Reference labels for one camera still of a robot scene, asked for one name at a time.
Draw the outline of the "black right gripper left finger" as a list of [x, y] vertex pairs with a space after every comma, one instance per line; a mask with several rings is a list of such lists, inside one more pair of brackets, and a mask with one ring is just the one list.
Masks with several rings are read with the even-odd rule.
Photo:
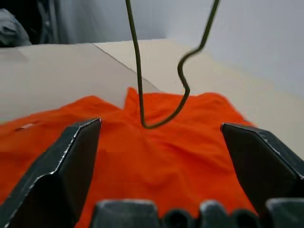
[[0, 228], [74, 228], [92, 181], [102, 121], [74, 123], [31, 164], [0, 206]]

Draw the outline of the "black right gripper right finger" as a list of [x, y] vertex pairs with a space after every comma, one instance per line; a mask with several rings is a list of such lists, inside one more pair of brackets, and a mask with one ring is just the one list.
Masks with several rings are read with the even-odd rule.
[[221, 126], [240, 186], [258, 215], [271, 198], [304, 198], [304, 160], [270, 131], [224, 123]]

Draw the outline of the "orange shorts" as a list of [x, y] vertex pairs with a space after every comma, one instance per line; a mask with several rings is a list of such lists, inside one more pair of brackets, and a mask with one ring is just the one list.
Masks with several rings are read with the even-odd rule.
[[0, 125], [0, 204], [31, 163], [75, 122], [101, 118], [94, 175], [76, 228], [87, 228], [104, 199], [144, 199], [160, 215], [182, 208], [197, 216], [205, 200], [225, 209], [253, 210], [230, 159], [220, 126], [247, 124], [222, 95], [188, 98], [172, 121], [153, 130], [140, 124], [138, 95], [129, 88], [123, 108], [96, 96]]

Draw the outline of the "grey cloth bundle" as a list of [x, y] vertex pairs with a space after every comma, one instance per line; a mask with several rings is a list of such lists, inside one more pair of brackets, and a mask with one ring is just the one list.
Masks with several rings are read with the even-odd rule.
[[32, 45], [23, 26], [13, 14], [0, 9], [0, 48]]

